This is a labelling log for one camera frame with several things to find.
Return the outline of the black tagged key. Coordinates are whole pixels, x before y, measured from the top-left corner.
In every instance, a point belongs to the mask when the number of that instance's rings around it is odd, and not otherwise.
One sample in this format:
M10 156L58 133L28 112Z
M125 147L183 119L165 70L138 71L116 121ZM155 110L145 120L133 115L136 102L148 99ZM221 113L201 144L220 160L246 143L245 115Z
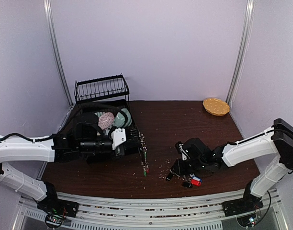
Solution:
M172 178L173 178L174 174L172 173L169 173L166 177L165 177L165 180L166 181L170 181Z

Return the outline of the keyring with green tag keys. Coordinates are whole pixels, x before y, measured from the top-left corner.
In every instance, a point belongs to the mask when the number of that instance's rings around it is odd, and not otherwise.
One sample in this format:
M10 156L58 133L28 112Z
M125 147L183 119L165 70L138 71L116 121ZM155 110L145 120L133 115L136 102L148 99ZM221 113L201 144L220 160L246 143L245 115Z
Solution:
M145 141L145 136L140 133L139 134L140 137L140 149L139 149L139 154L141 157L141 164L143 167L143 174L146 177L147 174L149 173L149 165L147 162L147 145L146 145L146 141Z

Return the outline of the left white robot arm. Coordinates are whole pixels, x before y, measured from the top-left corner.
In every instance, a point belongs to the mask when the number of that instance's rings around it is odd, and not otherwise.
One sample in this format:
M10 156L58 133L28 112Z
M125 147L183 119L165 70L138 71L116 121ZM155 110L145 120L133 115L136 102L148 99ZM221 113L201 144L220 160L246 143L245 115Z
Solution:
M10 161L70 162L85 159L88 164L139 152L141 135L136 127L100 127L94 113L74 117L71 129L50 136L27 138L18 133L0 135L0 183L33 198L52 213L62 209L54 185L37 181L11 167Z

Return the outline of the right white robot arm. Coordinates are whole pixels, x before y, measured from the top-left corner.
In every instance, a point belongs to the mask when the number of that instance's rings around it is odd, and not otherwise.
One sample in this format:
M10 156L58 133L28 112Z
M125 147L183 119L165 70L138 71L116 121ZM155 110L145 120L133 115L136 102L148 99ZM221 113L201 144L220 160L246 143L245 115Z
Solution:
M201 171L215 173L222 167L237 164L265 155L275 154L267 168L247 184L238 206L242 211L250 211L266 192L286 174L293 171L293 127L281 118L273 125L250 138L227 142L210 149L199 138L191 138L185 143L177 142L175 148L180 159L175 160L166 176L184 177L185 186L199 183Z

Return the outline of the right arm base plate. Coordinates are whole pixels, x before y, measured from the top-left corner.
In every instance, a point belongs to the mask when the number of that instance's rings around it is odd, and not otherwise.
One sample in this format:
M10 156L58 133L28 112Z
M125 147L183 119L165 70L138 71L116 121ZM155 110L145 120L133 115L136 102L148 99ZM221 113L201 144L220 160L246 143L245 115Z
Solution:
M242 199L236 199L231 201L225 201L222 203L223 211L226 217L239 215L254 211L255 208L262 208L262 201L243 201Z

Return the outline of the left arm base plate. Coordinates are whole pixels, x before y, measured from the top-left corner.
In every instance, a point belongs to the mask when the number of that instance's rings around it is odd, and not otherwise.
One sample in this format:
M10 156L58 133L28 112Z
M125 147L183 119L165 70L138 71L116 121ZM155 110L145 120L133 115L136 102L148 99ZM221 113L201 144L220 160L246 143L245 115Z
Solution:
M55 202L37 201L37 208L47 214L55 214L61 217L75 218L79 204L77 202L58 199Z

